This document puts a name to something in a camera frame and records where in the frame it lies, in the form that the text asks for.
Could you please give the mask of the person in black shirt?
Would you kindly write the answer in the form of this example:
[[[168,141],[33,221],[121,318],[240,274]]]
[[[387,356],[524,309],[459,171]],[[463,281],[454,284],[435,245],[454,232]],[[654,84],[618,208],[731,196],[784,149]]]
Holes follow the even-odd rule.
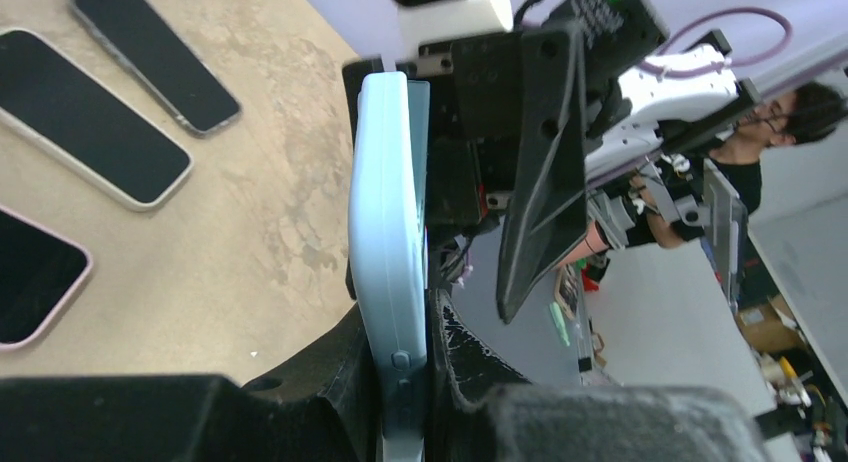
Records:
[[[703,163],[710,160],[734,187],[749,215],[761,204],[763,187],[761,157],[768,149],[788,148],[823,141],[847,117],[847,102],[836,89],[818,82],[809,82],[764,102],[737,122],[733,132],[724,139],[714,138],[706,152],[685,154],[691,168],[685,176],[672,176],[669,192],[692,195],[702,193]],[[656,244],[673,249],[700,238],[700,227],[682,221],[668,222],[649,208],[636,218],[627,231],[626,248]],[[595,254],[603,254],[611,245],[604,229],[592,220],[586,236],[558,264],[564,268]]]

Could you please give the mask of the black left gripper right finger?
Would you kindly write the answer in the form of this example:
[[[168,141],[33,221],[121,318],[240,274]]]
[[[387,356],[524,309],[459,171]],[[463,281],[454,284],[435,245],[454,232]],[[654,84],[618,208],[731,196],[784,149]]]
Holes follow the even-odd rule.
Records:
[[[530,383],[430,296],[438,380],[430,461],[768,461],[760,432],[708,387]]]

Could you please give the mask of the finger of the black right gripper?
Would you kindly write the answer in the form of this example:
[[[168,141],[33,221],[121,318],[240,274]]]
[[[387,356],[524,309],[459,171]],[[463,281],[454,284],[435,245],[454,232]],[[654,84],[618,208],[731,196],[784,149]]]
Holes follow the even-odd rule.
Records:
[[[356,139],[357,124],[359,117],[358,100],[362,84],[367,75],[382,72],[384,70],[382,60],[379,57],[364,58],[346,63],[341,70],[343,79],[348,115],[351,126],[352,139]]]
[[[586,127],[580,23],[522,32],[522,124],[498,257],[496,304],[509,324],[535,285],[584,237]]]

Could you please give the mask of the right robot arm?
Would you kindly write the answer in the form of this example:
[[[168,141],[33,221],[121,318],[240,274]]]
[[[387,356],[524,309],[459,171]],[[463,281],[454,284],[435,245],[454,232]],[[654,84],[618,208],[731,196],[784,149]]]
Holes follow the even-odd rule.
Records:
[[[648,0],[566,0],[525,28],[510,0],[395,0],[404,57],[345,66],[355,136],[349,265],[365,326],[425,326],[426,233],[501,215],[510,322],[573,249],[607,180],[693,148],[758,101],[712,33],[662,55]]]

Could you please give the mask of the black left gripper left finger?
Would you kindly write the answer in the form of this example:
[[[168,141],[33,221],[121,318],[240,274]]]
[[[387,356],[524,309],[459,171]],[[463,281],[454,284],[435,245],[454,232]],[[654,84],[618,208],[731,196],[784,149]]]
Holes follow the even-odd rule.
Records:
[[[5,378],[5,461],[363,461],[377,395],[357,309],[244,386],[214,374]]]

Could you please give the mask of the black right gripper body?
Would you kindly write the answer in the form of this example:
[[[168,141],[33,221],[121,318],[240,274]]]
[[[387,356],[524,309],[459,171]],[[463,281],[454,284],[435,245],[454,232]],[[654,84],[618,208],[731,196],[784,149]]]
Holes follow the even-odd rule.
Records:
[[[487,199],[514,190],[522,124],[520,36],[527,29],[576,21],[584,33],[586,157],[602,136],[637,111],[623,77],[668,36],[649,0],[565,0],[536,27],[457,38],[421,46],[408,74],[432,85],[431,159],[425,220],[454,236],[491,213]]]

